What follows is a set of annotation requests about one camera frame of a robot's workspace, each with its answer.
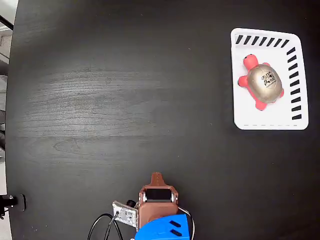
red toy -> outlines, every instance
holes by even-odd
[[[259,64],[257,57],[250,54],[244,58],[243,64],[248,74],[241,76],[238,84],[248,89],[257,109],[264,110],[268,103],[274,103],[284,95],[281,80],[269,63]]]

wire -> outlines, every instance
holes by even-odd
[[[186,213],[190,219],[191,219],[191,222],[192,222],[192,235],[191,235],[191,240],[194,240],[194,237],[195,237],[195,230],[196,230],[196,226],[195,226],[195,221],[193,219],[193,217],[191,216],[190,212],[188,212],[187,210],[185,210],[184,208],[178,206],[178,209],[180,209],[182,212]]]
[[[109,225],[108,225],[108,229],[106,230],[105,232],[105,235],[104,235],[104,239],[108,239],[109,237],[109,233],[110,233],[110,228],[111,228],[111,224],[113,222],[114,226],[115,226],[115,229],[116,229],[116,232],[118,233],[118,236],[119,236],[119,239],[120,240],[124,240],[123,237],[122,237],[122,234],[121,234],[121,231],[120,231],[120,228],[117,224],[116,221],[114,221],[114,218],[110,213],[104,213],[104,214],[101,214],[95,221],[94,223],[92,224],[90,230],[89,230],[89,233],[88,233],[88,237],[87,237],[87,240],[90,240],[91,239],[91,235],[92,235],[92,232],[94,231],[95,229],[95,226],[96,224],[103,218],[103,217],[109,217],[111,219]]]

black cable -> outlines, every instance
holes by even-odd
[[[96,224],[97,224],[103,217],[109,217],[111,220],[113,219],[113,216],[112,216],[110,213],[101,214],[101,215],[94,221],[94,223],[92,224],[92,226],[91,226],[91,228],[90,228],[90,230],[89,230],[89,234],[88,234],[87,240],[90,240],[90,239],[91,239],[91,235],[92,235],[92,232],[93,232],[94,229],[95,229]],[[116,232],[118,233],[119,239],[120,239],[120,240],[124,240],[123,237],[122,237],[122,234],[121,234],[121,231],[120,231],[120,228],[119,228],[117,222],[116,222],[116,221],[113,221],[113,224],[114,224],[114,226],[115,226]],[[108,229],[107,229],[106,232],[105,232],[105,235],[104,235],[104,238],[105,238],[105,239],[108,239],[108,237],[109,237],[110,228],[111,228],[111,224],[109,224]]]
[[[1,15],[0,15],[0,23],[6,25],[12,31],[14,30],[14,25],[11,22],[9,22],[7,19],[5,19],[3,16],[1,16]]]

white basket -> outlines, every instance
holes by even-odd
[[[247,75],[243,60],[253,54],[278,73],[284,96],[265,110],[238,79]],[[304,58],[298,36],[291,33],[235,28],[231,32],[234,123],[243,130],[303,130],[308,126],[308,95]]]

wood grain surface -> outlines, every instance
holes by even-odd
[[[84,240],[113,200],[136,200],[159,171],[192,212],[196,240],[317,239],[319,10],[316,1],[21,0],[6,176],[27,209],[10,211],[12,238]],[[300,37],[306,130],[234,125],[236,27]]]

